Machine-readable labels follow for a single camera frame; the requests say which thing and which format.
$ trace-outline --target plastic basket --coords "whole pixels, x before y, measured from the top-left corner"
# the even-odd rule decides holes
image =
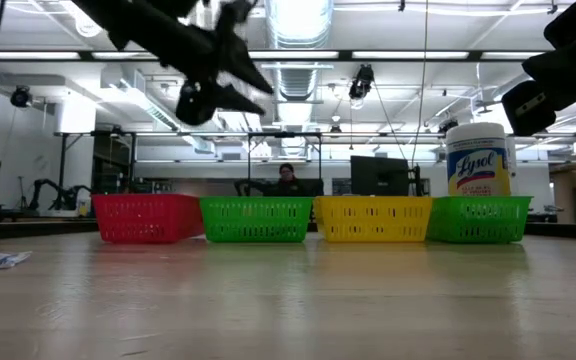
[[[433,199],[408,196],[322,196],[317,228],[329,242],[421,242]]]
[[[454,243],[520,241],[530,196],[449,196],[435,199],[428,238]]]
[[[104,241],[175,243],[203,234],[199,199],[176,194],[93,195]]]
[[[312,198],[201,198],[206,237],[213,242],[301,242]]]

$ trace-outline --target wooden table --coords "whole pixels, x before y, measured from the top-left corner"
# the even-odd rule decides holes
[[[0,360],[576,359],[576,240],[1,240]]]

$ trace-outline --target red basket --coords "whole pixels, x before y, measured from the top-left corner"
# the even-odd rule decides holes
[[[93,195],[99,232],[116,244],[175,243],[204,233],[199,198],[175,194]]]

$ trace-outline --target green basket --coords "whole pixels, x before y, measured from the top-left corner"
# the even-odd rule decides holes
[[[426,237],[452,243],[520,241],[531,199],[531,196],[437,198]]]
[[[312,198],[204,197],[201,212],[212,242],[301,242]]]

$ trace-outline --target yellow basket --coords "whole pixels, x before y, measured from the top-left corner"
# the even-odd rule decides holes
[[[317,229],[329,242],[422,242],[432,198],[320,196]]]

